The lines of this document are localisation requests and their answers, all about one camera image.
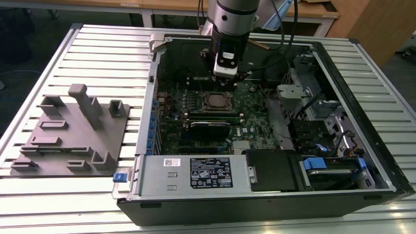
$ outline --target metal bracket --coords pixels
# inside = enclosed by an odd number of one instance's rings
[[[256,169],[255,167],[247,167],[248,169],[248,179],[251,184],[258,183]]]
[[[150,39],[150,48],[151,52],[156,53],[163,49],[163,45],[166,44],[164,33],[154,33]]]

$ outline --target blue latch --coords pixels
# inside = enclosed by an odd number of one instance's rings
[[[322,157],[308,157],[304,160],[304,167],[306,167],[306,170],[327,169],[327,164],[326,164],[324,158],[322,158]]]
[[[128,182],[128,174],[127,173],[115,173],[115,175],[112,176],[112,182],[127,183]]]
[[[359,165],[360,165],[362,168],[367,167],[364,158],[359,158]]]
[[[327,152],[328,149],[322,144],[315,144],[323,152]]]

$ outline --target wooden table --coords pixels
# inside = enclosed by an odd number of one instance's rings
[[[0,0],[0,6],[40,8],[54,10],[99,11],[136,13],[143,16],[144,27],[154,27],[154,15],[198,15],[199,0]],[[204,0],[204,11],[208,0]],[[320,3],[299,3],[299,22],[319,24],[316,37],[324,37],[330,31],[338,12],[328,12]],[[284,21],[294,21],[294,6]]]
[[[204,0],[204,11],[208,10],[210,0]],[[143,0],[143,21],[152,23],[152,15],[179,15],[196,16],[198,15],[199,0]],[[284,21],[294,22],[295,8],[291,6]],[[316,30],[316,37],[326,37],[332,26],[334,21],[340,17],[338,12],[328,12],[320,3],[299,3],[299,22],[316,23],[319,28]]]

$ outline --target warning label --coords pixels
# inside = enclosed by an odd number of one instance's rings
[[[191,159],[191,187],[194,189],[232,188],[230,157]]]

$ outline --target gray plastic base plate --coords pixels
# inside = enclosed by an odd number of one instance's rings
[[[131,107],[124,104],[123,116],[112,117],[110,104],[100,106],[102,127],[96,130],[79,104],[56,106],[59,115],[43,114],[22,148],[26,155],[20,154],[14,162],[12,176],[111,176],[115,173]]]

